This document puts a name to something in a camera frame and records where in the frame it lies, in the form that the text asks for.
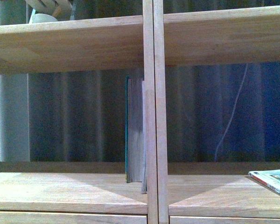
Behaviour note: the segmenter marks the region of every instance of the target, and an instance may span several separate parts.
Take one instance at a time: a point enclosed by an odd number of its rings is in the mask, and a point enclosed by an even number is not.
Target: wire
[[[235,99],[235,102],[234,102],[234,105],[233,105],[233,109],[232,109],[232,113],[231,113],[231,116],[230,116],[230,119],[229,119],[229,122],[227,124],[227,127],[225,129],[225,132],[221,138],[221,140],[219,141],[219,143],[217,144],[217,147],[216,147],[216,150],[215,150],[215,156],[214,156],[214,162],[217,161],[217,155],[218,155],[218,151],[219,151],[219,147],[221,146],[227,132],[228,132],[228,129],[230,127],[230,124],[232,122],[232,119],[233,119],[233,116],[234,116],[234,112],[235,112],[235,108],[237,107],[237,103],[238,103],[238,97],[239,97],[239,94],[241,93],[241,90],[242,90],[242,87],[243,87],[243,84],[244,84],[244,81],[245,81],[245,78],[246,78],[246,74],[247,74],[247,71],[248,71],[248,63],[246,64],[246,68],[245,68],[245,72],[244,72],[244,76],[242,78],[242,83],[241,85],[239,86],[239,89],[238,89],[238,94],[237,94],[237,97]]]

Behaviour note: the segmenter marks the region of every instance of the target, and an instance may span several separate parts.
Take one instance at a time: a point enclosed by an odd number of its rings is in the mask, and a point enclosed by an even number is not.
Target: blue curtain
[[[142,14],[142,0],[73,1],[75,19]],[[260,7],[262,0],[164,0],[165,13]],[[280,5],[265,0],[264,6]],[[1,24],[24,23],[24,0],[0,1]],[[20,21],[15,21],[22,14]],[[166,68],[169,161],[213,161],[230,119],[245,64]],[[125,77],[142,69],[29,74],[27,83],[1,77],[0,151],[20,161],[124,161]],[[23,83],[10,88],[14,83]],[[6,117],[12,108],[13,116]],[[26,122],[25,138],[18,121]],[[249,64],[218,161],[280,161],[280,62]]]
[[[165,13],[260,7],[262,1],[165,0]],[[264,6],[280,1],[264,1]],[[169,161],[214,161],[245,64],[167,68]],[[280,161],[280,62],[249,64],[218,161]]]

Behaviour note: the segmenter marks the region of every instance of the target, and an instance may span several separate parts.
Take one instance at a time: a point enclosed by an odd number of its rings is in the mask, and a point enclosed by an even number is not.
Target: wooden shelf
[[[164,15],[166,65],[280,61],[280,6]]]
[[[0,210],[147,214],[124,174],[0,173]]]
[[[10,163],[9,166],[9,170],[12,169],[11,166],[16,167],[15,163]],[[168,164],[170,175],[247,175],[252,170],[273,169],[280,169],[280,162],[171,162]]]
[[[0,162],[0,173],[124,174],[124,162]]]
[[[147,217],[136,215],[104,215],[64,212],[0,211],[0,224],[147,224]]]
[[[280,218],[170,216],[170,224],[280,224]]]
[[[0,26],[0,74],[142,66],[142,15]]]
[[[246,175],[169,175],[170,216],[280,218],[280,195]]]

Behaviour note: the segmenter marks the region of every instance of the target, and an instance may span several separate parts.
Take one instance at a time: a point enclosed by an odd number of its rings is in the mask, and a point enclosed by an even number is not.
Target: wooden surface
[[[0,173],[124,174],[123,162],[0,162]]]
[[[144,148],[147,151],[148,224],[158,223],[157,153],[154,89],[153,0],[143,0],[144,47]]]
[[[146,216],[0,211],[0,224],[146,224]]]
[[[169,215],[280,218],[280,195],[246,175],[170,175]]]
[[[143,66],[143,19],[0,26],[0,74]]]
[[[123,174],[0,173],[0,210],[147,214]]]
[[[154,75],[158,168],[159,224],[168,224],[167,124],[163,0],[154,2]]]
[[[280,6],[164,15],[167,65],[280,61]]]
[[[280,224],[276,218],[223,218],[223,217],[179,217],[171,216],[170,224]]]
[[[170,175],[248,175],[253,170],[280,169],[280,162],[172,162]]]

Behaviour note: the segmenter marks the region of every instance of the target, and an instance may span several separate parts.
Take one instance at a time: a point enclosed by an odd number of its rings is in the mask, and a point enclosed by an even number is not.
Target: magazine
[[[250,171],[249,175],[280,194],[280,169],[268,171]]]

